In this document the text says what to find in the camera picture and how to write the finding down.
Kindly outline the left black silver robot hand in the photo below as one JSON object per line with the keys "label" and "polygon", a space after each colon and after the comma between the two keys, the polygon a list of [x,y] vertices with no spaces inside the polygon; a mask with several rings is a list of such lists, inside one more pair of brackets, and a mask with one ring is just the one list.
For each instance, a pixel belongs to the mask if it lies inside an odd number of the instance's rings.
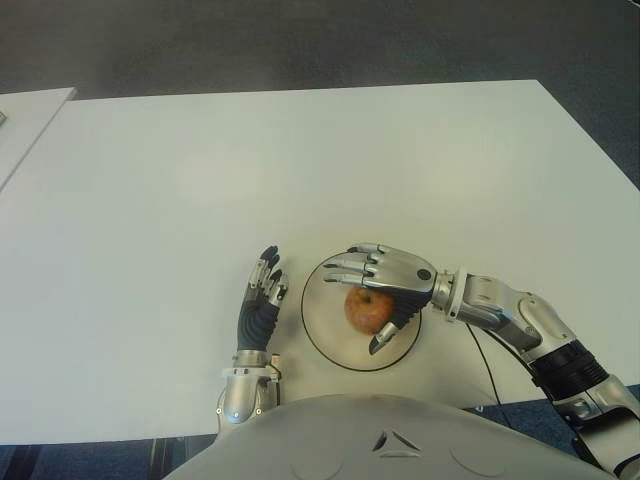
{"label": "left black silver robot hand", "polygon": [[249,276],[237,322],[237,350],[266,351],[289,291],[286,274],[278,268],[279,248],[267,247]]}

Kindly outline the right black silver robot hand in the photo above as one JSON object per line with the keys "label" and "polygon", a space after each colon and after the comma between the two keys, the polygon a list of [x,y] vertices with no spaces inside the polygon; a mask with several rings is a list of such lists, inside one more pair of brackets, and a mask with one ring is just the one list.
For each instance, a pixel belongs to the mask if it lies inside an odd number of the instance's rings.
{"label": "right black silver robot hand", "polygon": [[436,268],[427,260],[379,243],[359,243],[325,261],[324,281],[362,287],[393,300],[390,317],[373,334],[370,355],[383,349],[432,299]]}

